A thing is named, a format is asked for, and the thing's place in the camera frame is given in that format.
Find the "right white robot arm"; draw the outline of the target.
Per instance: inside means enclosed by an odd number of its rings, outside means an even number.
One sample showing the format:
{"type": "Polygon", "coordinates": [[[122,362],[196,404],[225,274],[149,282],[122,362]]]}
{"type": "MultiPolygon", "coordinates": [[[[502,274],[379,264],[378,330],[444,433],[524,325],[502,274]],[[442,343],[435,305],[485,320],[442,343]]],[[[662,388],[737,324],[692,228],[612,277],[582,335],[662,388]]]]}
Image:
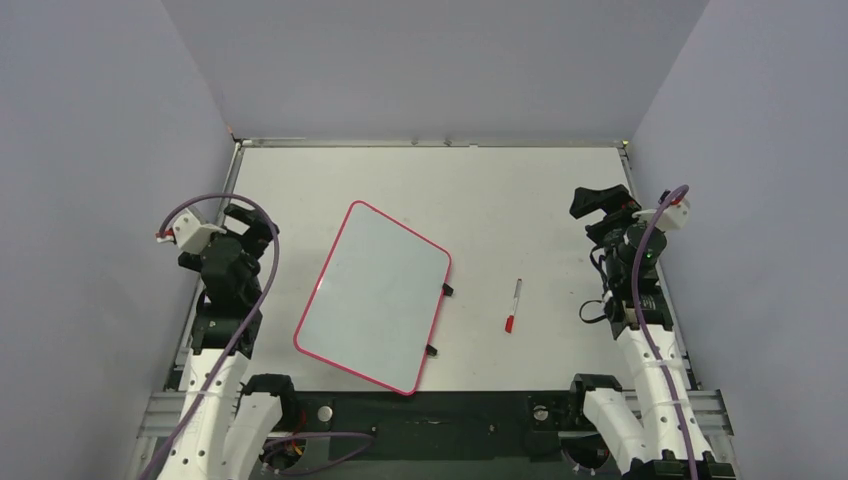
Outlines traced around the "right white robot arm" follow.
{"type": "Polygon", "coordinates": [[[627,187],[578,187],[570,215],[596,211],[586,226],[590,260],[603,295],[600,320],[610,325],[634,381],[639,411],[633,413],[611,375],[578,374],[564,400],[566,418],[592,425],[624,479],[732,479],[703,433],[686,388],[687,372],[671,316],[664,312],[657,263],[667,234],[690,219],[688,186],[665,191],[654,208],[643,207],[627,187]]]}

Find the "red capped whiteboard marker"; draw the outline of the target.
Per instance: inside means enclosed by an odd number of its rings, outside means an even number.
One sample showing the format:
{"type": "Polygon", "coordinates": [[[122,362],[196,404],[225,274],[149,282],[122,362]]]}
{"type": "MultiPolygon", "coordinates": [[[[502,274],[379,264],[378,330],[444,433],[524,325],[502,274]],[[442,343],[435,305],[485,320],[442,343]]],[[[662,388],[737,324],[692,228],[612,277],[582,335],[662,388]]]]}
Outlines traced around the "red capped whiteboard marker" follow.
{"type": "Polygon", "coordinates": [[[518,309],[518,305],[519,305],[519,301],[520,301],[520,296],[521,296],[522,285],[523,285],[523,280],[521,278],[518,278],[516,280],[516,284],[515,284],[511,308],[510,308],[510,311],[509,311],[509,313],[506,317],[505,325],[504,325],[504,330],[508,334],[511,334],[513,332],[514,322],[515,322],[516,313],[517,313],[517,309],[518,309]]]}

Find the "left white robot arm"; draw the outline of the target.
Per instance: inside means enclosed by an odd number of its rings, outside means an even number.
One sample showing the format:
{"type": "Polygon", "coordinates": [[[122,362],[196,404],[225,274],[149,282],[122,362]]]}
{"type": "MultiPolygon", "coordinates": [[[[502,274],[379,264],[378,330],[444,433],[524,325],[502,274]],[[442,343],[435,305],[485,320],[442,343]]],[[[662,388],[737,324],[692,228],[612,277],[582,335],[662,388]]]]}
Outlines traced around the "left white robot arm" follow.
{"type": "Polygon", "coordinates": [[[268,247],[279,246],[279,229],[247,200],[226,206],[224,214],[245,231],[206,220],[188,202],[156,235],[158,242],[177,246],[179,265],[200,275],[202,289],[180,416],[154,456],[160,471],[147,466],[144,478],[246,479],[272,430],[285,430],[297,420],[299,405],[288,376],[246,375],[267,294],[259,282],[260,259],[268,247]]]}

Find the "pink framed whiteboard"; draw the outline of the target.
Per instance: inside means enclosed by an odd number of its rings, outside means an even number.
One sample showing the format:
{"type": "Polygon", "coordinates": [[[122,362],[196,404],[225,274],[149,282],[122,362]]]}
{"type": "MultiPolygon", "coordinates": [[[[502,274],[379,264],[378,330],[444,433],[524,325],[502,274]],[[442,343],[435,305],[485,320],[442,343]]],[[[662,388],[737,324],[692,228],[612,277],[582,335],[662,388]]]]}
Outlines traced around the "pink framed whiteboard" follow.
{"type": "Polygon", "coordinates": [[[445,297],[450,253],[373,205],[350,204],[293,334],[297,351],[413,394],[445,297]]]}

